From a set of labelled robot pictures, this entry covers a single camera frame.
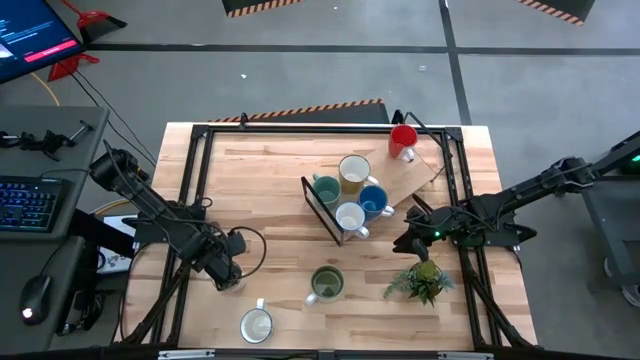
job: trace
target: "mug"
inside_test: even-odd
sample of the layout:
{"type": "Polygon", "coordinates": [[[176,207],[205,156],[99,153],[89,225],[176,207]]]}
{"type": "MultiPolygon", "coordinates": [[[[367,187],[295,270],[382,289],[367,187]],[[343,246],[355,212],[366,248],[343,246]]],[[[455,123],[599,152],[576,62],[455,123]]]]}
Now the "mug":
{"type": "Polygon", "coordinates": [[[357,194],[369,181],[378,185],[378,180],[371,175],[371,165],[360,155],[349,155],[340,161],[340,186],[345,194],[357,194]]]}
{"type": "Polygon", "coordinates": [[[316,301],[332,302],[338,300],[344,293],[344,276],[337,267],[324,265],[316,269],[311,275],[311,294],[304,299],[307,306],[316,301]]]}
{"type": "Polygon", "coordinates": [[[378,216],[393,216],[395,210],[387,206],[389,198],[380,186],[365,186],[358,196],[358,204],[364,210],[365,221],[373,220],[378,216]]]}
{"type": "Polygon", "coordinates": [[[346,202],[340,205],[336,210],[336,220],[347,232],[355,233],[361,239],[369,237],[369,230],[363,226],[365,214],[360,205],[354,202],[346,202]]]}
{"type": "Polygon", "coordinates": [[[389,155],[394,159],[412,162],[416,158],[413,147],[418,142],[418,132],[412,126],[401,124],[391,129],[389,155]]]}
{"type": "Polygon", "coordinates": [[[313,190],[329,210],[335,209],[340,200],[340,182],[331,176],[313,174],[313,190]]]}
{"type": "Polygon", "coordinates": [[[246,342],[259,344],[273,332],[273,319],[264,309],[264,299],[258,299],[255,309],[249,310],[240,322],[240,333],[246,342]]]}

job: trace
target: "small plant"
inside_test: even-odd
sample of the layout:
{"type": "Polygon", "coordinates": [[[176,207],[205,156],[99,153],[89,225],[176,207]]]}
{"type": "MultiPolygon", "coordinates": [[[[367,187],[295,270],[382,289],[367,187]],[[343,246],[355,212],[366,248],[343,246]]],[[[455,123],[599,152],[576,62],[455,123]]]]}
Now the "small plant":
{"type": "Polygon", "coordinates": [[[433,260],[419,262],[411,267],[411,269],[402,270],[397,273],[387,289],[383,297],[387,299],[394,291],[401,293],[411,293],[409,298],[418,297],[423,305],[427,301],[434,305],[436,296],[442,290],[455,288],[455,283],[447,273],[442,271],[433,260]]]}

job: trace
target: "yellow and black tape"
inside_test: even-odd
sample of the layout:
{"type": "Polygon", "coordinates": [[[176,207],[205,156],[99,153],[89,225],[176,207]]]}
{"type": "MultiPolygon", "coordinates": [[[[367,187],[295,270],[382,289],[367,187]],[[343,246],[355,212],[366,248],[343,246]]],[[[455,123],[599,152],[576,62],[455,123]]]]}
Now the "yellow and black tape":
{"type": "Polygon", "coordinates": [[[282,6],[287,6],[295,3],[302,2],[303,0],[272,0],[272,1],[262,1],[260,4],[255,4],[251,6],[245,6],[239,9],[227,11],[228,17],[239,17],[245,16],[249,14],[253,14],[260,11],[275,9],[282,6]]]}
{"type": "MultiPolygon", "coordinates": [[[[309,106],[306,108],[298,108],[291,110],[283,110],[283,111],[274,111],[268,113],[260,113],[253,114],[249,116],[249,121],[269,121],[270,118],[282,117],[282,116],[291,116],[291,115],[300,115],[300,114],[308,114],[316,111],[327,111],[327,110],[335,110],[348,108],[353,106],[363,106],[363,105],[372,105],[372,104],[382,104],[382,99],[369,99],[362,101],[350,101],[344,102],[340,104],[330,104],[330,105],[321,105],[321,106],[309,106]]],[[[240,122],[240,116],[228,117],[223,119],[209,120],[209,122],[240,122]]]]}
{"type": "Polygon", "coordinates": [[[591,11],[594,0],[516,0],[547,15],[555,16],[568,23],[582,26],[591,11]]]}

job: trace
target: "gray floor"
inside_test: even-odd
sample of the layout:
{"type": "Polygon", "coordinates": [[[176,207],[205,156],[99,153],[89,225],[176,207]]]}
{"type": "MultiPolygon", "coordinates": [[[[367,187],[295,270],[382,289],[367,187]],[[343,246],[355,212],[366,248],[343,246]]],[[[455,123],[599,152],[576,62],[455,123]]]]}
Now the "gray floor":
{"type": "MultiPolygon", "coordinates": [[[[110,42],[253,45],[445,45],[437,0],[307,0],[239,19],[219,1],[76,0],[130,22],[110,42]]],[[[640,47],[635,0],[599,0],[584,27],[513,0],[449,0],[459,46],[640,47]]],[[[71,22],[72,14],[61,9],[71,22]]],[[[415,112],[430,124],[460,124],[447,55],[345,53],[92,52],[83,73],[152,152],[168,121],[199,121],[366,98],[415,112]]],[[[501,179],[514,184],[567,155],[595,159],[638,130],[639,57],[461,56],[474,125],[490,128],[501,179]]],[[[52,83],[64,105],[91,105],[70,79],[52,83]]],[[[31,77],[0,86],[2,104],[51,104],[31,77]]],[[[111,133],[106,137],[123,146],[111,133]]],[[[87,185],[81,208],[114,199],[87,185]]],[[[602,250],[581,200],[545,199],[522,209],[536,228],[523,246],[527,293],[546,348],[637,358],[640,309],[617,292],[591,294],[602,250]]],[[[105,317],[90,340],[106,342],[105,317]]]]}

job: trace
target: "blue mug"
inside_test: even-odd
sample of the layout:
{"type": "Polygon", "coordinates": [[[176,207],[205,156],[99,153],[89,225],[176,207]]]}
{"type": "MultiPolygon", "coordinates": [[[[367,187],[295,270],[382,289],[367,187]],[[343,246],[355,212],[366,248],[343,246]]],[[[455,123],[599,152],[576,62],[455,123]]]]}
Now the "blue mug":
{"type": "Polygon", "coordinates": [[[365,186],[358,196],[358,205],[364,210],[367,221],[378,216],[392,216],[395,210],[391,206],[387,206],[388,201],[387,193],[376,185],[365,186]]]}

